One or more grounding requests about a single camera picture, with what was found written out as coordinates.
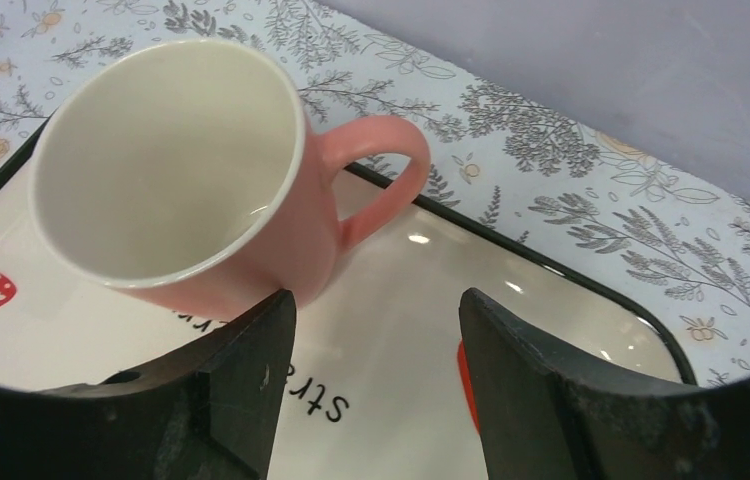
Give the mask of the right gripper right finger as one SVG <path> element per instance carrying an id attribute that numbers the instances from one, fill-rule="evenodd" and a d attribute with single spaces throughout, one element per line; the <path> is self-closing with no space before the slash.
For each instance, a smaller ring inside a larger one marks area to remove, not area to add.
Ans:
<path id="1" fill-rule="evenodd" d="M 459 320 L 492 479 L 750 479 L 750 376 L 701 388 L 585 352 L 478 289 Z"/>

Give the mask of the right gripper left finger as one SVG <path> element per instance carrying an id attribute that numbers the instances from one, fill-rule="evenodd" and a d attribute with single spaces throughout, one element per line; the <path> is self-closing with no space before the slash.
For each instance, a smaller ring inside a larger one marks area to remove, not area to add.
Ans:
<path id="1" fill-rule="evenodd" d="M 0 479 L 263 479 L 296 330 L 280 290 L 97 385 L 0 387 Z"/>

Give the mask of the pink mug back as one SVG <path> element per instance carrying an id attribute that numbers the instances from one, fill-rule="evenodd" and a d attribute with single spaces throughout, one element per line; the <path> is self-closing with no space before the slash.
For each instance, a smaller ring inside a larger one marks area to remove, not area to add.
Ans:
<path id="1" fill-rule="evenodd" d="M 404 118 L 318 134 L 270 56 L 177 40 L 106 67 L 54 112 L 29 208 L 82 278 L 226 321 L 279 289 L 312 302 L 341 255 L 414 201 L 430 166 Z"/>

